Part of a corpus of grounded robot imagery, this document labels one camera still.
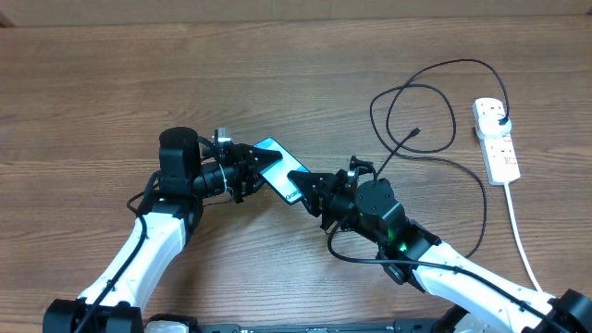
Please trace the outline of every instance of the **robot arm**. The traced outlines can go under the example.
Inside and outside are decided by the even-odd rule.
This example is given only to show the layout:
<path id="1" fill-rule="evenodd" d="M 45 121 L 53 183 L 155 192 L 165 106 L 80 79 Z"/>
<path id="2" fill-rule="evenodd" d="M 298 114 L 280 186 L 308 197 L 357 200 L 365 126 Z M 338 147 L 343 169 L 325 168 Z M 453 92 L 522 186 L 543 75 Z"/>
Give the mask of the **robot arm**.
<path id="1" fill-rule="evenodd" d="M 134 209 L 138 218 L 128 241 L 76 301 L 55 300 L 50 305 L 43 318 L 43 332 L 144 331 L 146 303 L 167 266 L 199 226 L 203 199 L 229 191 L 234 201 L 241 203 L 264 184 L 260 172 L 282 158 L 279 152 L 234 144 L 218 132 L 214 142 L 187 128 L 167 129 L 161 134 L 161 170 L 153 176 L 158 183 L 153 186 L 154 179 L 150 180 L 138 210 Z M 201 160 L 198 143 L 205 146 Z M 209 158 L 215 162 L 202 165 Z M 166 318 L 160 322 L 164 325 Z M 181 322 L 175 317 L 171 323 Z M 190 332 L 196 323 L 187 320 L 182 326 Z"/>
<path id="2" fill-rule="evenodd" d="M 422 292 L 442 297 L 460 307 L 454 320 L 442 320 L 435 331 L 453 332 L 466 314 L 483 321 L 484 330 L 497 332 L 590 332 L 592 302 L 568 290 L 556 299 L 550 294 L 516 285 L 457 253 L 405 215 L 386 179 L 358 177 L 372 166 L 351 158 L 350 170 L 336 174 L 291 171 L 289 179 L 302 193 L 302 203 L 313 216 L 322 216 L 329 234 L 329 251 L 339 259 L 383 265 L 398 284 L 410 283 Z M 376 259 L 349 258 L 336 253 L 331 241 L 338 228 L 349 229 L 378 245 Z"/>
<path id="3" fill-rule="evenodd" d="M 101 301 L 100 304 L 103 306 L 115 307 L 120 302 L 126 302 L 131 307 L 140 308 L 143 313 L 168 264 L 185 246 L 185 223 L 182 218 L 175 218 L 171 214 L 148 213 L 144 219 L 148 228 L 146 240 L 115 287 Z M 79 299 L 84 299 L 89 305 L 96 301 L 105 288 L 107 280 L 116 274 L 130 256 L 141 233 L 142 223 L 137 218 L 128 241 L 111 265 L 80 294 Z"/>
<path id="4" fill-rule="evenodd" d="M 147 186 L 138 218 L 128 241 L 113 263 L 76 301 L 55 300 L 43 319 L 43 332 L 199 332 L 194 318 L 160 315 L 142 327 L 142 311 L 171 260 L 197 229 L 203 198 L 230 191 L 236 203 L 257 191 L 259 173 L 281 159 L 281 154 L 226 138 L 210 143 L 192 129 L 168 129 L 160 137 L 158 190 Z M 206 146 L 200 160 L 200 142 Z M 213 157 L 216 161 L 202 165 Z M 592 302 L 568 290 L 560 299 L 520 287 L 470 262 L 449 244 L 409 219 L 386 179 L 358 186 L 358 177 L 373 172 L 370 164 L 351 159 L 350 170 L 336 174 L 292 171 L 289 179 L 298 187 L 303 204 L 313 216 L 322 216 L 328 230 L 329 250 L 354 263 L 381 264 L 398 284 L 409 283 L 422 292 L 454 302 L 455 307 L 434 332 L 464 331 L 461 323 L 471 314 L 486 330 L 498 332 L 592 332 Z M 331 248 L 337 228 L 351 229 L 378 245 L 376 259 L 348 258 Z M 122 263 L 142 239 L 137 252 L 114 288 L 99 301 L 91 325 L 82 330 L 85 316 Z M 468 331 L 476 330 L 469 323 Z"/>

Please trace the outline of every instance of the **power plug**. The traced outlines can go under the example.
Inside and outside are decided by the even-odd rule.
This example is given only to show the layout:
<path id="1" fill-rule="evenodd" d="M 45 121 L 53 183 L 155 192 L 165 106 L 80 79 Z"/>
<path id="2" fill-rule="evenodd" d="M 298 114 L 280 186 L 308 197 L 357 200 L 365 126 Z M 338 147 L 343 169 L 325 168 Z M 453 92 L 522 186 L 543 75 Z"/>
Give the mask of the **power plug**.
<path id="1" fill-rule="evenodd" d="M 500 120 L 506 117 L 503 103 L 495 98 L 479 98 L 473 103 L 473 115 L 475 116 L 475 129 L 479 139 L 497 137 L 510 134 L 512 121 L 500 125 Z"/>

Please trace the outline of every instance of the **wooden table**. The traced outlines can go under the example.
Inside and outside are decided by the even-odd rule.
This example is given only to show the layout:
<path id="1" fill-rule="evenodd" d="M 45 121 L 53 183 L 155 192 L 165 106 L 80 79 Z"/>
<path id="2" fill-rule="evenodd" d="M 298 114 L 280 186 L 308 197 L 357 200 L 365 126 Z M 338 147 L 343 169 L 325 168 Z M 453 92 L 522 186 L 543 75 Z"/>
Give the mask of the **wooden table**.
<path id="1" fill-rule="evenodd" d="M 487 61 L 505 80 L 523 178 L 512 185 L 524 247 L 541 286 L 592 295 L 592 19 L 459 18 L 0 30 L 0 331 L 40 331 L 55 298 L 75 299 L 130 234 L 126 200 L 158 169 L 173 126 L 235 142 L 272 136 L 311 170 L 352 154 L 380 163 L 368 106 L 439 61 Z M 439 87 L 458 135 L 439 156 L 486 179 L 471 104 L 501 98 L 493 75 L 451 65 L 418 82 Z M 384 133 L 389 101 L 376 110 Z M 391 126 L 437 148 L 450 114 L 410 90 Z M 482 219 L 477 184 L 435 163 L 394 160 L 384 175 L 412 216 L 461 253 Z M 530 287 L 503 189 L 487 185 L 488 224 L 473 260 Z M 163 275 L 144 317 L 197 316 L 241 325 L 440 317 L 450 303 L 398 286 L 379 266 L 341 262 L 319 219 L 263 188 L 246 203 L 206 208 L 199 231 Z M 339 235 L 371 257 L 373 244 Z"/>

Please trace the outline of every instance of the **black mount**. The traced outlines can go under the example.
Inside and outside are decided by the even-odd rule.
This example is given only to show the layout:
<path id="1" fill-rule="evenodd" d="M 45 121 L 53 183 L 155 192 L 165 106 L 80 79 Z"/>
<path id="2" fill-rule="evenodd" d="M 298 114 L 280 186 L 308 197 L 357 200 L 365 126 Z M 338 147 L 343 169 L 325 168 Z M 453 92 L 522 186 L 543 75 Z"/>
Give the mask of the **black mount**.
<path id="1" fill-rule="evenodd" d="M 183 127 L 160 134 L 158 189 L 144 194 L 139 210 L 183 217 L 186 243 L 202 218 L 204 198 L 229 191 L 237 204 L 242 203 L 243 197 L 265 184 L 260 172 L 282 158 L 280 152 L 234 144 L 230 138 L 220 138 L 219 131 L 214 142 Z M 202 164 L 208 159 L 214 161 Z"/>
<path id="2" fill-rule="evenodd" d="M 86 311 L 84 299 L 76 301 L 55 300 L 43 317 L 43 333 L 70 333 L 78 325 Z M 116 306 L 100 306 L 95 314 L 94 324 L 88 325 L 85 332 L 125 332 L 142 333 L 142 313 L 140 308 L 130 307 L 127 302 Z"/>

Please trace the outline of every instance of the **white cable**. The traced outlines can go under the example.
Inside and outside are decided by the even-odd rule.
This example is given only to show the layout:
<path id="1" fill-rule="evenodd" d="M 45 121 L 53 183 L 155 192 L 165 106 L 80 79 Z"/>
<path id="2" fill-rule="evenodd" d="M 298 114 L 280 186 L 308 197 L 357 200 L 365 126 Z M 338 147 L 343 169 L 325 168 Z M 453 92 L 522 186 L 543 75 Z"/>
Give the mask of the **white cable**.
<path id="1" fill-rule="evenodd" d="M 516 226 L 516 216 L 514 216 L 514 205 L 512 204 L 512 196 L 510 195 L 510 184 L 504 183 L 503 190 L 506 192 L 506 200 L 508 202 L 508 212 L 510 212 L 510 222 L 512 223 L 512 231 L 514 233 L 514 239 L 516 240 L 516 246 L 518 247 L 518 252 L 522 257 L 522 261 L 524 262 L 524 267 L 526 268 L 526 272 L 530 277 L 530 280 L 535 285 L 536 290 L 542 292 L 543 290 L 540 288 L 540 285 L 535 278 L 535 274 L 533 270 L 530 268 L 530 264 L 528 263 L 528 259 L 526 259 L 526 253 L 524 253 L 524 248 L 522 247 L 522 242 L 520 241 L 520 236 L 518 235 L 518 226 Z"/>
<path id="2" fill-rule="evenodd" d="M 226 175 L 224 174 L 224 168 L 222 167 L 221 164 L 218 163 L 218 165 L 220 166 L 220 171 L 222 172 L 222 179 L 224 180 L 224 192 L 232 190 L 226 182 Z"/>

